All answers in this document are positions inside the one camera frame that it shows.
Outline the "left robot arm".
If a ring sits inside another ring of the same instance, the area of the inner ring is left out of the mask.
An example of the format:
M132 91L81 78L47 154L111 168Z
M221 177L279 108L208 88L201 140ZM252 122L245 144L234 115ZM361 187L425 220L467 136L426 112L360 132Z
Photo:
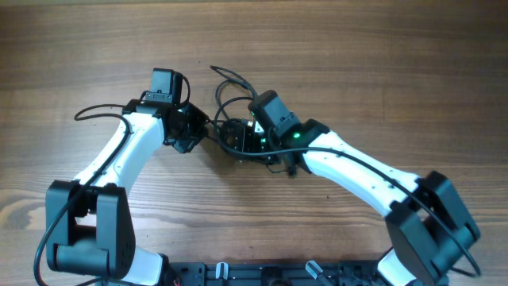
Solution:
M93 284L181 283L167 256L137 246L128 195L157 149L188 153L206 136L208 117L182 95L189 86L177 71L154 69L150 88L116 114L120 125L94 161L73 180L49 186L46 231L33 263L38 284L42 260Z

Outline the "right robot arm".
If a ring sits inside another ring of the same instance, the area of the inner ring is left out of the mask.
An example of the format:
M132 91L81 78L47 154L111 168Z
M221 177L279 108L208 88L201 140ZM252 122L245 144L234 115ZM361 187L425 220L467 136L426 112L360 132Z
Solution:
M469 249L480 231L452 181L433 171L426 177L392 168L347 144L328 126L300 122L274 91L247 98L262 134L251 149L230 144L228 118L214 124L221 147L239 157L283 159L350 191L384 219L391 247L377 261L346 261L337 281L351 285L446 285L448 273L479 277Z

